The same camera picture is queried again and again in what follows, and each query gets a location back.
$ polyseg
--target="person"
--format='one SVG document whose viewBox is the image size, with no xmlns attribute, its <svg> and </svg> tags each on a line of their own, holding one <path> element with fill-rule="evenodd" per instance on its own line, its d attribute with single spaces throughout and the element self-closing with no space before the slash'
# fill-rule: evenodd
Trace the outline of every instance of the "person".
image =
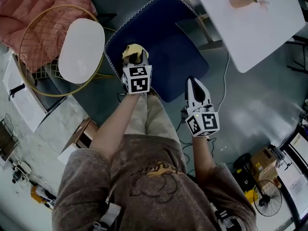
<svg viewBox="0 0 308 231">
<path fill-rule="evenodd" d="M 197 184 L 186 175 L 179 138 L 160 100 L 128 94 L 90 148 L 71 154 L 53 230 L 91 230 L 108 198 L 121 207 L 110 230 L 220 230 L 213 204 L 238 217 L 242 230 L 254 231 L 254 209 L 226 165 L 215 165 L 206 137 L 192 143 Z"/>
</svg>

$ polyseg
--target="brown sweatshirt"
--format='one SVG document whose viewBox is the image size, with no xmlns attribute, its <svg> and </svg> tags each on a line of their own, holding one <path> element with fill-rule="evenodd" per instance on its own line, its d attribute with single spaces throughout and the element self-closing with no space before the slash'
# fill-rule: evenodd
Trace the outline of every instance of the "brown sweatshirt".
<svg viewBox="0 0 308 231">
<path fill-rule="evenodd" d="M 219 230 L 210 202 L 254 231 L 254 209 L 226 165 L 217 165 L 201 189 L 186 176 L 179 149 L 171 139 L 125 135 L 112 163 L 94 150 L 75 151 L 62 177 L 53 230 L 89 230 L 104 215 L 114 189 L 121 231 Z"/>
</svg>

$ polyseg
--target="blue cushion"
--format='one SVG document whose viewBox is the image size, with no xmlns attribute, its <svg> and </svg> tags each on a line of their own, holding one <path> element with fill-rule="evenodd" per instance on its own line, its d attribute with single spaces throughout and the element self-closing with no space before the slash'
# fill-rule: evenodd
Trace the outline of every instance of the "blue cushion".
<svg viewBox="0 0 308 231">
<path fill-rule="evenodd" d="M 122 76 L 122 52 L 127 45 L 140 44 L 149 52 L 154 90 L 165 102 L 179 97 L 189 75 L 201 78 L 208 71 L 206 60 L 176 25 L 177 21 L 195 17 L 194 10 L 183 0 L 148 3 L 106 44 L 105 54 L 115 73 Z"/>
</svg>

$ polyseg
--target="printed graphic on sweatshirt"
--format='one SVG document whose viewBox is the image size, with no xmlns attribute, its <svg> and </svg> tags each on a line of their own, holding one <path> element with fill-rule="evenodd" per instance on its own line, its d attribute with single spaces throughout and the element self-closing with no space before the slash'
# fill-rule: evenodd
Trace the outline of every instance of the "printed graphic on sweatshirt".
<svg viewBox="0 0 308 231">
<path fill-rule="evenodd" d="M 130 196 L 144 195 L 154 198 L 159 204 L 169 203 L 178 190 L 178 182 L 174 178 L 178 172 L 174 166 L 164 164 L 161 161 L 149 162 L 148 166 L 141 168 L 131 182 Z"/>
</svg>

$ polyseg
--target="white table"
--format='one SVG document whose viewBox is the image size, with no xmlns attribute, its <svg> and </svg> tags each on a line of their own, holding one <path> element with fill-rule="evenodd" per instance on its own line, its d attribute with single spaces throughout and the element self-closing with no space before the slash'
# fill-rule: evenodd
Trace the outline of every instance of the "white table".
<svg viewBox="0 0 308 231">
<path fill-rule="evenodd" d="M 297 0 L 267 0 L 235 9 L 229 0 L 200 0 L 237 69 L 245 73 L 297 33 L 305 20 Z"/>
</svg>

